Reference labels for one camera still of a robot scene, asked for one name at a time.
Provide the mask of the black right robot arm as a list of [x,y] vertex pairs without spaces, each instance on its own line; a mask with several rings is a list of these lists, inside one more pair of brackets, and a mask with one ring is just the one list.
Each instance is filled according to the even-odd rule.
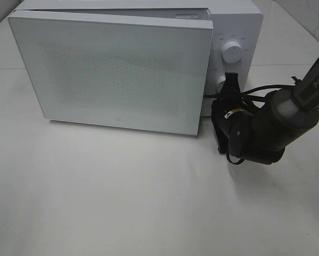
[[319,122],[319,57],[294,85],[265,85],[240,90],[237,73],[226,73],[225,84],[212,99],[211,122],[218,152],[236,165],[278,162],[285,147]]

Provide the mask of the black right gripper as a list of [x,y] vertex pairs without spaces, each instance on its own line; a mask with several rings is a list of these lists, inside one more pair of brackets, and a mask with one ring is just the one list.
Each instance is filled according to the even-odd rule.
[[211,121],[216,133],[218,152],[226,154],[232,126],[243,116],[252,117],[241,96],[238,73],[225,73],[222,92],[215,95],[211,106]]

